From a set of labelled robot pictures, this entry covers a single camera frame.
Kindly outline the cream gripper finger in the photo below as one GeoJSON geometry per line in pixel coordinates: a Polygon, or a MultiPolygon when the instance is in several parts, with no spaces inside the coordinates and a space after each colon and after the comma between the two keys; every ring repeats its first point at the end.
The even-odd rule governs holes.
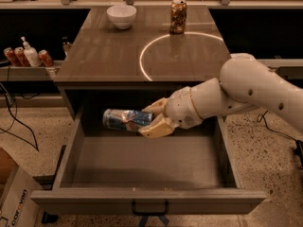
{"type": "Polygon", "coordinates": [[[161,113],[153,119],[150,125],[142,127],[138,131],[144,137],[159,138],[172,134],[178,127],[178,123],[161,113]]]}
{"type": "Polygon", "coordinates": [[[151,113],[155,115],[163,114],[165,112],[165,108],[168,100],[165,97],[158,99],[153,102],[151,105],[147,106],[143,109],[143,112],[151,113]]]}

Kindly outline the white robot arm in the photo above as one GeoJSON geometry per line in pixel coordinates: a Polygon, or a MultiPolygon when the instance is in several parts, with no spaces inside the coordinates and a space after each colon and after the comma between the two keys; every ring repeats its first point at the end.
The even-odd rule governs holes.
{"type": "Polygon", "coordinates": [[[139,132],[148,138],[190,129],[212,116],[264,108],[303,131],[303,89],[291,84],[252,55],[232,56],[216,79],[185,87],[145,108],[155,118],[139,132]]]}

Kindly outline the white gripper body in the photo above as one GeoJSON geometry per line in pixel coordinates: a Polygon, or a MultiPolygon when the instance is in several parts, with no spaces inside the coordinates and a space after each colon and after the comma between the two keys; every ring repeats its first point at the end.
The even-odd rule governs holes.
{"type": "Polygon", "coordinates": [[[165,115],[181,129],[190,129],[203,122],[193,105],[190,87],[175,91],[168,98],[165,115]]]}

